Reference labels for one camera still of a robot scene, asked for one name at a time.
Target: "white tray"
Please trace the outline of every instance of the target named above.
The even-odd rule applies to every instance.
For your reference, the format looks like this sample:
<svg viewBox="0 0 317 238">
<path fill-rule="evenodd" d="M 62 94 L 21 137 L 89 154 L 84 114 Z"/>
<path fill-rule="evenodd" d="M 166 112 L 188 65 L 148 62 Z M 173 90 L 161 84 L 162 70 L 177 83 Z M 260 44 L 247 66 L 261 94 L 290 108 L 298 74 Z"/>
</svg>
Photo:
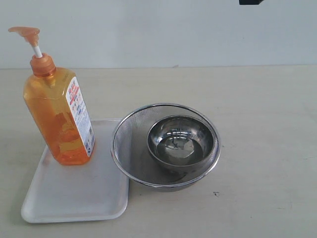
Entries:
<svg viewBox="0 0 317 238">
<path fill-rule="evenodd" d="M 129 180 L 110 153 L 117 119 L 92 121 L 96 144 L 82 166 L 62 166 L 46 147 L 23 202 L 29 223 L 107 220 L 119 217 L 128 203 Z"/>
</svg>

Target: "table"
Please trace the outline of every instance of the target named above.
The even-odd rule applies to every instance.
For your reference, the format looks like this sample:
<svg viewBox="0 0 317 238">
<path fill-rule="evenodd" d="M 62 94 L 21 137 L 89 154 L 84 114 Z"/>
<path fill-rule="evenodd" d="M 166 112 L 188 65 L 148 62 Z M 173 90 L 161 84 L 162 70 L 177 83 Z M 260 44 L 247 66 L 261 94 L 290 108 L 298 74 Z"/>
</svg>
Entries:
<svg viewBox="0 0 317 238">
<path fill-rule="evenodd" d="M 172 102 L 217 127 L 216 168 L 190 188 L 130 183 L 111 221 L 24 222 L 20 209 L 44 149 L 22 98 L 29 69 L 0 70 L 0 237 L 317 237 L 317 65 L 76 69 L 91 119 Z"/>
</svg>

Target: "metal bowl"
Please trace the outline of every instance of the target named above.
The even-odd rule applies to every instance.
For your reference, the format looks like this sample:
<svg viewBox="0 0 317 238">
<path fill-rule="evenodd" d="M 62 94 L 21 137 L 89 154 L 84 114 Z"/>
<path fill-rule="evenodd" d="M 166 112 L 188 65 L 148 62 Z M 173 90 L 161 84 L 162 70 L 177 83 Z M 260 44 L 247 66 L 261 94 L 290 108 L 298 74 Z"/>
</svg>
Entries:
<svg viewBox="0 0 317 238">
<path fill-rule="evenodd" d="M 212 137 L 211 151 L 206 151 L 201 168 L 187 173 L 163 169 L 148 149 L 149 131 L 158 121 L 170 116 L 185 116 L 200 121 Z M 113 132 L 111 154 L 119 169 L 131 180 L 161 191 L 186 188 L 206 176 L 220 156 L 220 138 L 215 126 L 201 113 L 179 104 L 151 104 L 139 108 L 121 120 Z"/>
<path fill-rule="evenodd" d="M 148 149 L 152 157 L 171 172 L 195 172 L 204 166 L 212 148 L 209 127 L 189 116 L 163 118 L 148 134 Z"/>
</svg>

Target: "mesh strainer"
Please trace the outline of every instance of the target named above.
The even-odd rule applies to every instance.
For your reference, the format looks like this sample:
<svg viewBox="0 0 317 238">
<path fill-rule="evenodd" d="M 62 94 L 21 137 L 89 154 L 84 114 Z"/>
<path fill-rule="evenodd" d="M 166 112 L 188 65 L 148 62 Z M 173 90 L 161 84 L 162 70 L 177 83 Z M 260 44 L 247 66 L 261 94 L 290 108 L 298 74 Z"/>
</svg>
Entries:
<svg viewBox="0 0 317 238">
<path fill-rule="evenodd" d="M 147 147 L 151 127 L 162 118 L 175 115 L 202 121 L 213 137 L 212 151 L 205 164 L 199 170 L 187 174 L 162 169 Z M 181 189 L 203 178 L 216 166 L 220 148 L 220 138 L 215 126 L 198 111 L 178 104 L 151 104 L 133 111 L 119 123 L 111 141 L 112 157 L 123 173 L 143 185 L 164 190 Z"/>
</svg>

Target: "product label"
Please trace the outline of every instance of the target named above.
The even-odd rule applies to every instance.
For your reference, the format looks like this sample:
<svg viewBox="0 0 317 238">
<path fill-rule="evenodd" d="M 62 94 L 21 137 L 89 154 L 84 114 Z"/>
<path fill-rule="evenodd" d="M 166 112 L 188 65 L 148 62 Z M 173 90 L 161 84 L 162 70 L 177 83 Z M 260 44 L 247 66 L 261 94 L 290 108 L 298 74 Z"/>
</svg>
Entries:
<svg viewBox="0 0 317 238">
<path fill-rule="evenodd" d="M 70 81 L 67 88 L 66 100 L 79 131 L 80 138 L 85 145 L 87 155 L 90 157 L 95 144 L 95 134 L 76 77 L 73 77 Z"/>
</svg>

